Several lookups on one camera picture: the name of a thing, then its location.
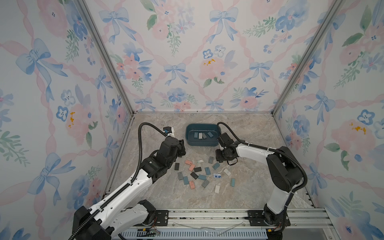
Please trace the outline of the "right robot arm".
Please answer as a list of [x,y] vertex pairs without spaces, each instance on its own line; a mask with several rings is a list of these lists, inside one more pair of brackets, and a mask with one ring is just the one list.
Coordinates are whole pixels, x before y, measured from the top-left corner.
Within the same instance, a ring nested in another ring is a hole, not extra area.
[[267,226],[277,226],[281,231],[286,226],[287,210],[294,194],[308,182],[303,167],[287,147],[267,148],[234,141],[227,133],[218,137],[220,149],[216,150],[218,162],[237,161],[247,158],[268,166],[274,189],[259,217],[249,217],[251,222],[263,222]]

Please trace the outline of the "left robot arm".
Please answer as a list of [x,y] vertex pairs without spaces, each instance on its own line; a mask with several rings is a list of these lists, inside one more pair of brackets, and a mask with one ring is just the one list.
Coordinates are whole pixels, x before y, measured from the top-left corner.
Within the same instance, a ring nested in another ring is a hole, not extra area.
[[71,240],[111,240],[135,225],[154,222],[156,208],[147,200],[124,210],[139,193],[164,176],[177,158],[186,154],[183,140],[167,136],[158,150],[143,158],[139,140],[139,161],[135,173],[110,195],[90,208],[80,207],[74,214]]

